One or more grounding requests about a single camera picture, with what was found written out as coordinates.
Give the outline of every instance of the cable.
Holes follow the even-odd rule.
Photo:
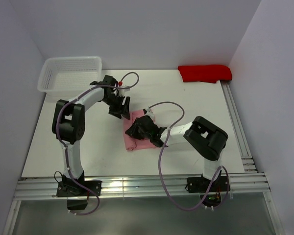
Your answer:
[[[168,196],[168,198],[170,199],[170,201],[171,201],[176,207],[178,207],[179,209],[181,209],[181,210],[183,210],[183,211],[187,211],[187,212],[190,212],[190,211],[196,210],[196,209],[197,209],[197,208],[203,203],[203,201],[206,199],[206,197],[207,197],[207,195],[208,195],[208,193],[209,193],[209,191],[210,191],[211,185],[212,185],[212,183],[214,182],[214,180],[215,180],[215,178],[216,178],[218,172],[223,168],[224,171],[225,171],[225,174],[226,174],[226,178],[227,178],[227,191],[226,191],[226,195],[225,195],[224,199],[220,202],[219,205],[215,206],[214,208],[219,207],[219,206],[220,206],[220,205],[226,200],[226,198],[227,198],[227,196],[228,196],[228,193],[229,193],[229,190],[230,190],[229,175],[228,175],[228,172],[227,172],[227,170],[225,169],[224,166],[219,166],[219,167],[218,167],[218,169],[216,170],[215,174],[213,175],[213,177],[212,177],[212,179],[211,179],[211,181],[210,181],[210,183],[209,183],[209,185],[208,185],[208,188],[207,188],[207,190],[206,190],[206,192],[205,192],[203,198],[202,198],[202,199],[201,199],[201,200],[200,200],[195,206],[193,206],[193,207],[191,207],[191,208],[183,207],[183,206],[179,205],[179,204],[173,199],[173,197],[170,195],[170,193],[169,193],[169,191],[168,191],[168,189],[167,189],[167,187],[166,187],[166,185],[165,185],[165,182],[164,182],[164,179],[163,179],[163,175],[162,175],[162,171],[161,171],[161,158],[162,158],[163,151],[164,151],[164,149],[165,149],[165,147],[166,147],[166,144],[167,144],[167,142],[168,142],[168,139],[169,139],[169,137],[170,137],[171,129],[172,129],[172,127],[174,127],[179,121],[182,120],[182,118],[183,118],[184,115],[185,115],[185,110],[183,109],[183,107],[182,107],[181,105],[179,105],[179,104],[177,104],[177,103],[175,103],[175,102],[171,102],[171,101],[163,101],[163,102],[159,102],[159,103],[156,103],[156,104],[153,104],[153,105],[149,106],[149,108],[152,108],[152,107],[157,106],[157,105],[160,105],[160,104],[174,104],[174,105],[178,106],[178,107],[182,110],[182,115],[181,115],[181,117],[180,117],[177,121],[175,121],[175,122],[174,122],[174,123],[168,128],[167,138],[166,138],[166,140],[164,141],[164,144],[162,145],[161,150],[160,150],[160,153],[159,153],[158,171],[159,171],[159,177],[160,177],[161,185],[162,185],[162,187],[163,187],[163,189],[164,189],[166,195]]]
[[[60,172],[60,171],[56,171],[55,173],[54,173],[54,179],[56,180],[56,182],[61,186],[61,184],[60,184],[60,182],[57,180],[57,178],[55,177],[55,175],[56,175],[56,173],[60,173],[60,175],[61,175],[61,177],[62,177],[62,173]]]
[[[91,213],[93,213],[94,211],[96,211],[96,210],[98,209],[99,204],[100,204],[100,199],[99,199],[98,195],[97,195],[94,191],[92,191],[91,189],[85,187],[84,185],[82,185],[82,184],[80,184],[78,181],[76,181],[76,180],[74,179],[74,176],[73,176],[72,172],[71,172],[71,167],[70,167],[70,162],[69,162],[69,154],[68,154],[68,146],[67,146],[67,145],[65,144],[65,142],[61,139],[61,137],[60,137],[60,131],[59,131],[59,124],[60,124],[60,120],[61,120],[62,115],[63,115],[63,111],[64,111],[64,110],[66,109],[66,107],[68,107],[70,104],[77,102],[79,99],[83,98],[83,97],[84,97],[85,95],[87,95],[89,92],[91,92],[91,91],[93,91],[94,89],[97,89],[97,88],[99,88],[99,87],[101,87],[101,88],[102,88],[102,87],[108,87],[108,88],[115,88],[115,89],[118,89],[118,90],[124,90],[124,89],[130,89],[130,88],[136,86],[137,83],[139,82],[139,75],[138,75],[136,72],[128,72],[126,75],[123,76],[122,80],[123,80],[124,78],[126,78],[126,77],[127,77],[128,75],[130,75],[130,74],[135,74],[135,75],[137,76],[137,81],[136,81],[133,85],[131,85],[131,86],[127,86],[127,87],[115,87],[115,86],[109,86],[109,85],[96,85],[96,86],[93,86],[93,87],[91,87],[90,89],[88,89],[87,91],[85,91],[85,92],[83,92],[82,94],[80,94],[77,98],[75,98],[75,99],[71,100],[70,102],[66,103],[66,104],[61,108],[61,110],[60,110],[60,112],[59,112],[59,115],[58,115],[58,118],[57,118],[57,122],[56,122],[56,128],[55,128],[55,130],[56,130],[56,136],[57,136],[59,142],[60,142],[60,143],[63,145],[63,147],[64,147],[65,162],[66,162],[66,167],[67,167],[67,170],[68,170],[69,176],[70,176],[71,180],[72,180],[75,184],[77,184],[77,185],[80,186],[81,188],[85,189],[86,191],[90,192],[92,195],[94,195],[94,196],[97,198],[97,201],[98,201],[96,207],[95,207],[94,209],[92,209],[91,211],[89,211],[89,212],[85,212],[85,213],[76,213],[76,212],[74,212],[74,211],[70,211],[70,213],[73,213],[73,214],[75,214],[75,215],[88,215],[88,214],[91,214]]]

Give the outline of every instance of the red cloth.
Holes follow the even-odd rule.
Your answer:
[[[225,65],[184,65],[179,66],[183,82],[209,82],[232,80],[232,73]]]

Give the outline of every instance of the white wall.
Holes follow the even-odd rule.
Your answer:
[[[294,234],[294,0],[261,1],[230,68],[251,152]]]
[[[43,56],[106,69],[229,64],[260,0],[11,0]]]
[[[43,62],[10,2],[0,0],[0,234],[41,109]]]

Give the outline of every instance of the glass panel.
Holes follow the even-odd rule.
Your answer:
[[[184,206],[198,195],[177,197]],[[95,200],[88,205],[95,205]],[[166,197],[101,199],[92,215],[68,214],[66,201],[23,201],[15,235],[272,235],[274,229],[262,193],[235,194],[214,212],[184,212]]]

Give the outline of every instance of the red towel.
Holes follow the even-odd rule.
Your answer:
[[[149,140],[136,140],[125,133],[126,130],[132,126],[136,118],[140,118],[144,116],[144,111],[141,109],[141,110],[130,112],[130,116],[131,116],[130,120],[127,120],[124,118],[124,121],[123,121],[123,137],[124,137],[125,148],[127,149],[127,151],[133,151],[133,150],[139,150],[139,149],[145,149],[145,148],[156,148],[156,146],[150,143]]]
[[[177,68],[183,82],[216,83],[219,80],[232,80],[231,70],[225,65],[185,65]]]

